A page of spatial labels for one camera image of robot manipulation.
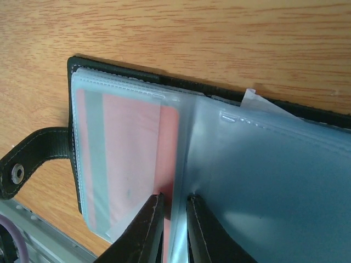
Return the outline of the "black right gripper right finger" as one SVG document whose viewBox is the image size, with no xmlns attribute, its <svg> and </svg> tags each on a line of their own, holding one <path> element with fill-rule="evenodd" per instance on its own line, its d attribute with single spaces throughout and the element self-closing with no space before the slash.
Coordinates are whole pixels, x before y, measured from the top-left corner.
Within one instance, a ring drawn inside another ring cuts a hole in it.
<svg viewBox="0 0 351 263">
<path fill-rule="evenodd" d="M 186 202 L 190 262 L 256 262 L 226 232 L 199 195 Z"/>
</svg>

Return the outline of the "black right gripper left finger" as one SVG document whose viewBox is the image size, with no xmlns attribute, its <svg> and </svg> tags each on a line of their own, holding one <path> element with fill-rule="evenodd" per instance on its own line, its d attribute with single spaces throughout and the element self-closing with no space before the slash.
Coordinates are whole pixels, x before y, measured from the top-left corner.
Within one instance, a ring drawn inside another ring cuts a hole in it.
<svg viewBox="0 0 351 263">
<path fill-rule="evenodd" d="M 94 262 L 162 262 L 163 194 L 151 195 L 121 237 Z"/>
</svg>

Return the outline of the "black card holder wallet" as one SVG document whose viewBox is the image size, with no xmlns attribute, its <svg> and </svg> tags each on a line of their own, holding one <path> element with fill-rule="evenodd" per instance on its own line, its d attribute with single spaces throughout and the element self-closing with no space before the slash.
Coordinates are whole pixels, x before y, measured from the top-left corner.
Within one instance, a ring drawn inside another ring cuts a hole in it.
<svg viewBox="0 0 351 263">
<path fill-rule="evenodd" d="M 69 159 L 83 216 L 74 92 L 160 102 L 179 113 L 162 262 L 190 262 L 189 195 L 201 196 L 256 262 L 350 262 L 349 116 L 79 56 L 68 59 L 67 78 L 67 127 L 39 129 L 1 159 L 1 201 L 44 162 Z M 3 215 L 1 262 L 29 262 L 21 233 Z"/>
</svg>

